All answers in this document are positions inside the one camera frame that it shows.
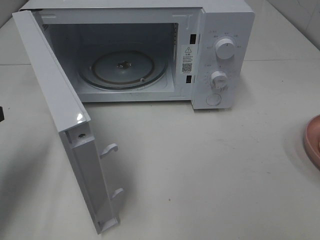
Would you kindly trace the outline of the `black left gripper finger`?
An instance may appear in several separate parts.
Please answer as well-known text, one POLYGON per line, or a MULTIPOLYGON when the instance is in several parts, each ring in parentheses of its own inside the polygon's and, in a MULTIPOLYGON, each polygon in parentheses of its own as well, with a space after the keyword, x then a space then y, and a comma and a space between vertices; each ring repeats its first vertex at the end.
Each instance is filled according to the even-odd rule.
POLYGON ((0 106, 0 122, 4 120, 4 112, 3 112, 3 107, 0 106))

